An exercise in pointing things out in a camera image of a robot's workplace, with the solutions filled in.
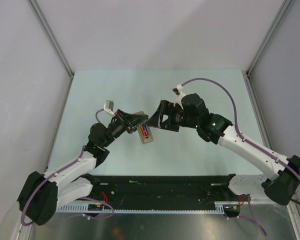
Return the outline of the blue battery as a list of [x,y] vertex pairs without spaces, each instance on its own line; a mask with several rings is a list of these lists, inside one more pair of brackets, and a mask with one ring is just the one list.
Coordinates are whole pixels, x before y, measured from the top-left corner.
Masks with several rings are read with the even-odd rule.
[[142,131],[143,136],[146,137],[148,135],[147,130],[144,128],[143,125],[140,126],[140,129]]

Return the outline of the red battery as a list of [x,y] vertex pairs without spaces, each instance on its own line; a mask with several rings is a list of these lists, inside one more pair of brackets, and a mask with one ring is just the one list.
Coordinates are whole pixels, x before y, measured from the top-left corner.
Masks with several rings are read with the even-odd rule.
[[149,132],[146,126],[143,126],[143,131],[144,131],[144,136],[148,137],[149,136]]

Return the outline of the white remote control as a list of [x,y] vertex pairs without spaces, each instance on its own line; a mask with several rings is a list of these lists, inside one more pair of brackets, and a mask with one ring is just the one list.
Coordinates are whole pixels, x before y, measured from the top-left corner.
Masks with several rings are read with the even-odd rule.
[[154,141],[153,134],[149,126],[147,126],[148,117],[137,126],[137,132],[142,144],[149,144]]

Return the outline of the green battery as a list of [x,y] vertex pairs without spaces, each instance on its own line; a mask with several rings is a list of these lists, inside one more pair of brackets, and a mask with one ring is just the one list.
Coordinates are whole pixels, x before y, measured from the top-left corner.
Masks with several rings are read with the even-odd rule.
[[135,180],[129,180],[128,182],[131,183],[131,184],[138,184],[139,183],[138,181],[135,181]]

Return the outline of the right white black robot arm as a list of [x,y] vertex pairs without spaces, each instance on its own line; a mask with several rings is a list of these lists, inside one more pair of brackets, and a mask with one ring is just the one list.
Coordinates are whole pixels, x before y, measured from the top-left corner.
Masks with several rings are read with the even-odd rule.
[[178,132],[181,127],[195,129],[205,142],[224,147],[257,167],[266,180],[265,195],[286,206],[300,184],[300,157],[287,157],[244,136],[227,118],[210,113],[196,93],[185,95],[178,103],[161,100],[147,126]]

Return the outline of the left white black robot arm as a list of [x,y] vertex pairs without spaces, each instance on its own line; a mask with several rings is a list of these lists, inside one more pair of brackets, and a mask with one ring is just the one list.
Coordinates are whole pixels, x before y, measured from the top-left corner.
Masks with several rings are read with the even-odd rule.
[[63,166],[45,173],[32,172],[17,198],[23,226],[46,224],[56,210],[68,203],[88,198],[95,200],[101,188],[89,181],[86,173],[100,166],[109,155],[107,147],[123,133],[132,134],[148,120],[146,114],[126,113],[120,109],[105,126],[97,122],[89,130],[87,144],[79,156]]

